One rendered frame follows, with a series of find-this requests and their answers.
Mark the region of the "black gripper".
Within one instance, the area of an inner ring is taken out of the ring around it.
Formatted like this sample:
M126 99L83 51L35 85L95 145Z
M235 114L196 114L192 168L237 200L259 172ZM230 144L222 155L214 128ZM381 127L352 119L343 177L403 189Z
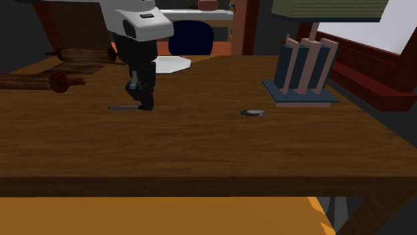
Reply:
M136 41L127 36L112 34L118 57L128 65L129 76L133 78L132 72L135 71L138 83L131 88L131 81L125 85L125 90L129 96L140 101L141 108L146 111L152 111L154 108L154 84L146 82L155 82L156 63L154 60L158 56L156 40Z

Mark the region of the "dark blue chair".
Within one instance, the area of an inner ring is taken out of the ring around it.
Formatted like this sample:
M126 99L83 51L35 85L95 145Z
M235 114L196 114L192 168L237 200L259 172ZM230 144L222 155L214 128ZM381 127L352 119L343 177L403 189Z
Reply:
M175 21L174 35L168 38L171 55L210 55L213 50L214 32L202 21Z

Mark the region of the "white octagonal plate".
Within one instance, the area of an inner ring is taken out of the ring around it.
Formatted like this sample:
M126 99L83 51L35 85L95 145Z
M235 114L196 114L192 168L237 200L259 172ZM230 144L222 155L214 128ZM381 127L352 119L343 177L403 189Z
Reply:
M156 74L170 74L188 69L191 60L180 56L158 56L156 63Z

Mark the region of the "white desk with pink thing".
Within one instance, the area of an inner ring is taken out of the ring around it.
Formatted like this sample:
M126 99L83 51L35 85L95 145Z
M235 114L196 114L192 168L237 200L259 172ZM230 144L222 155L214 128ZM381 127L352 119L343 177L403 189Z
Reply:
M218 9L198 9L198 0L156 0L156 6L169 20L194 20L208 23L214 30L215 41L231 41L233 12L229 9L232 0L217 0Z

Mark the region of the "brown wooden table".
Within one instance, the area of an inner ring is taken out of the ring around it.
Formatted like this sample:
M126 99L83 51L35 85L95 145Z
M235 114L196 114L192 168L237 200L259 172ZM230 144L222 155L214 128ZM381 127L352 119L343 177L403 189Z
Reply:
M374 234L417 195L417 149L344 97L277 107L276 62L159 75L152 111L108 109L130 103L120 65L62 94L0 90L0 196L361 196L337 235Z

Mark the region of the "wooden scroll with red knobs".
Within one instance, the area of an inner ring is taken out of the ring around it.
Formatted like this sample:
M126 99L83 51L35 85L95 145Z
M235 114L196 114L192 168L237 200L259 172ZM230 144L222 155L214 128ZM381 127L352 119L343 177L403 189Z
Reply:
M106 64L119 63L117 51L103 49L67 49L58 47L46 55L56 56L61 63L36 74L0 74L0 89L52 90L64 93L69 87L85 85L85 78Z

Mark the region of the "red-brown door frame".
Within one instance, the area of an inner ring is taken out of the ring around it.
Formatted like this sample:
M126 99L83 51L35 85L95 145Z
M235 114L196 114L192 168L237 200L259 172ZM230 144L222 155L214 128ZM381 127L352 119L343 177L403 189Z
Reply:
M232 55L252 55L260 0L233 0Z

